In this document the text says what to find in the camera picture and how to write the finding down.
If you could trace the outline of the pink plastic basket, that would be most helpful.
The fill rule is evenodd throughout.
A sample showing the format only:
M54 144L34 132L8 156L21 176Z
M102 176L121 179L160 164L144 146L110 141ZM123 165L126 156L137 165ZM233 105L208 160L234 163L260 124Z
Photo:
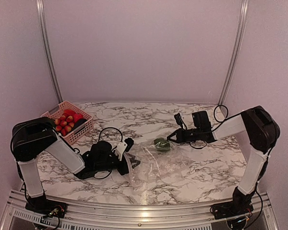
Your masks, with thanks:
M80 109L79 107L68 101L63 101L62 103L58 104L57 107L55 107L53 110L43 113L41 117L49 117L52 119L59 118L60 116L63 115L63 111L65 109L71 109L76 113L82 114L84 118L87 120L81 126L73 128L69 134L63 137L70 145L72 145L78 139L83 137L88 131L93 129L93 117L88 113L86 113L84 110Z

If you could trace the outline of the clear zip top bag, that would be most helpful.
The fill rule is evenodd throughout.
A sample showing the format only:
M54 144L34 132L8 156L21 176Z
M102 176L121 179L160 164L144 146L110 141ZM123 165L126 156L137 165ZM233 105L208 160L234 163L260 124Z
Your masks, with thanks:
M126 178L132 186L139 187L173 173L180 173L191 164L191 159L185 156L184 150L180 146L170 143L170 151L160 152L155 149L153 142L154 140L135 144L123 155L129 168ZM132 167L129 155L134 155L136 159L140 160L140 165Z

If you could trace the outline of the dark purple fake eggplant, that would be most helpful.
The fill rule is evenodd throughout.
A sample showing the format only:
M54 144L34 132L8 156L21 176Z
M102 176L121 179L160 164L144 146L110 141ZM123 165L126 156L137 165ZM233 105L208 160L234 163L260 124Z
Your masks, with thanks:
M84 118L79 119L77 122L75 122L74 124L74 128L77 128L79 126L81 126L82 124L84 124L87 120Z

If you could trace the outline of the green fake leafy vegetable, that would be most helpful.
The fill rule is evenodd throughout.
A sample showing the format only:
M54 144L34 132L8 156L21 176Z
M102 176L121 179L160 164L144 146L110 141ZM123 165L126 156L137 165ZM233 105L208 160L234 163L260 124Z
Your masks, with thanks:
M167 152L171 150L170 142L167 139L156 138L153 143L157 151Z

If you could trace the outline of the right aluminium frame post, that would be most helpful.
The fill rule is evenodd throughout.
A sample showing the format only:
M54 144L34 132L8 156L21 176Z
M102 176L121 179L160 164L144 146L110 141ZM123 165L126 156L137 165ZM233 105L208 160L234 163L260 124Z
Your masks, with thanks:
M249 2L250 2L249 0L242 0L241 1L240 15L239 15L239 20L238 20L236 37L235 37L234 46L233 46L228 70L226 73L225 81L224 81L222 91L221 91L221 94L220 94L220 97L218 100L218 105L224 104L226 96L227 96L228 91L229 91L231 81L232 81L233 76L234 76L236 63L238 60L238 56L240 53L240 49L242 46L243 37L244 37L244 33L245 33Z

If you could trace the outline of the aluminium frame post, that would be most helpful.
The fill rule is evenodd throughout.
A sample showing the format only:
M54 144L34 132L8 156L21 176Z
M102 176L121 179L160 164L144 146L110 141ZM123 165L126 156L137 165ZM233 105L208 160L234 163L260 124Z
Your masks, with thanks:
M57 101L61 103L63 101L62 94L59 87L59 82L57 79L53 58L50 50L50 43L48 38L48 32L47 32L47 24L46 24L46 15L45 15L45 9L44 9L44 1L43 0L37 0L36 1L36 7L37 7L37 14L39 17L39 24L40 24L40 30L41 30L41 36L43 41L43 46L45 50L46 60L48 69L50 72L50 77L52 81L52 85L54 88L54 92L57 98Z
M224 104L226 96L227 96L228 91L229 91L231 81L232 81L233 76L234 76L236 63L238 60L238 56L240 53L240 49L242 46L243 37L244 37L244 33L245 33L249 2L250 2L249 0L242 0L241 1L240 15L239 15L239 20L238 20L236 37L235 37L234 46L233 46L228 70L226 73L225 81L224 81L222 91L221 91L221 94L220 94L220 97L218 100L218 105Z

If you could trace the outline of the front aluminium rail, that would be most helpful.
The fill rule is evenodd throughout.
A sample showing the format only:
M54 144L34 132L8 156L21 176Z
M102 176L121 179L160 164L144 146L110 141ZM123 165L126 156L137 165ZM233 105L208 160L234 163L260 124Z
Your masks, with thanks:
M230 230L235 218L216 220L211 213L215 201L178 205L122 205L49 197L67 204L61 230ZM25 209L22 191L11 191L0 230L33 229L36 224L54 228L56 219L41 220L41 214Z

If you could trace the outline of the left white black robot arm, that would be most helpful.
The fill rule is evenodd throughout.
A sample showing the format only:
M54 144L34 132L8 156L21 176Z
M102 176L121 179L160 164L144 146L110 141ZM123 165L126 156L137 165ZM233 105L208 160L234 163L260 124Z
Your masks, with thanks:
M80 180L94 178L99 172L116 170L120 175L132 172L140 160L129 150L132 138L121 138L117 146L98 140L89 151L80 154L53 127L48 117L18 123L12 129L11 153L15 158L20 178L25 185L27 209L47 213L57 202L48 200L40 181L37 159L42 152L52 155Z

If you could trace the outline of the red fake pepper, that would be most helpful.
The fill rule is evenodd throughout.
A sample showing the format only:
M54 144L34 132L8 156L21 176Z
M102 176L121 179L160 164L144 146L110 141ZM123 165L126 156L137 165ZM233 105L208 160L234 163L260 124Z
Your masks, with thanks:
M63 114L66 116L66 117L69 117L69 116L74 116L76 114L75 111L71 110L71 109L65 109L63 111Z

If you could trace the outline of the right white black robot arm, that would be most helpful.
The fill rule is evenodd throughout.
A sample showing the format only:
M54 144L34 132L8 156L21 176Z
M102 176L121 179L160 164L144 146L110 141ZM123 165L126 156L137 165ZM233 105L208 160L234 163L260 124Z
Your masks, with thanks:
M269 155L280 137L278 124L260 105L226 118L217 126L211 125L207 111L192 114L194 128L190 129L185 126L180 114L174 118L180 128L167 136L167 140L177 144L197 141L208 144L242 132L247 133L249 159L244 175L233 192L232 201L228 204L231 214L239 214L250 203L265 173Z

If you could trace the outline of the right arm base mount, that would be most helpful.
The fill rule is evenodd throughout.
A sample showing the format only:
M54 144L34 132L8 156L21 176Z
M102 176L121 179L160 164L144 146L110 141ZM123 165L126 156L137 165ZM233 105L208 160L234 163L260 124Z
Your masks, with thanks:
M213 204L210 207L211 214L215 219L230 218L253 212L254 208L252 203L245 206L234 206L233 201Z

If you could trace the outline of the red fake tomato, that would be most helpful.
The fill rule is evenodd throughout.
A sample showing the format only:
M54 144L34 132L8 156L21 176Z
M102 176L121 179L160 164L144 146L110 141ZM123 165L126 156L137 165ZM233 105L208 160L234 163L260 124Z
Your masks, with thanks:
M84 118L82 114L75 113L73 115L73 121L74 123L77 123L77 122L86 122L87 120Z

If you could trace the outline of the left aluminium frame post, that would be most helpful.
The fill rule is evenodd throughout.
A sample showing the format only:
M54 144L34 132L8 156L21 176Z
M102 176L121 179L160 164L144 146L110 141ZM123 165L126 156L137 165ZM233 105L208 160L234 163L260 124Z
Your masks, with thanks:
M46 24L46 15L45 15L45 9L44 9L44 1L43 0L37 0L36 1L36 7L37 7L37 14L39 17L39 24L40 24L40 30L41 30L41 36L43 41L43 46L45 50L46 60L48 69L50 72L50 77L52 81L52 85L54 88L54 92L57 98L57 101L61 103L63 101L62 94L59 87L59 82L57 79L53 58L50 50L50 43L48 38L48 32L47 32L47 24Z

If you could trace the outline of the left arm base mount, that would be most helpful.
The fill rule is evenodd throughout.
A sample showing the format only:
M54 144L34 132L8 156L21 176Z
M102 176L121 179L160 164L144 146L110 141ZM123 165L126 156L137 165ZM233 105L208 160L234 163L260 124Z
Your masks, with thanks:
M64 218L67 204L64 202L49 200L45 196L35 198L28 197L25 209L43 214L44 217Z

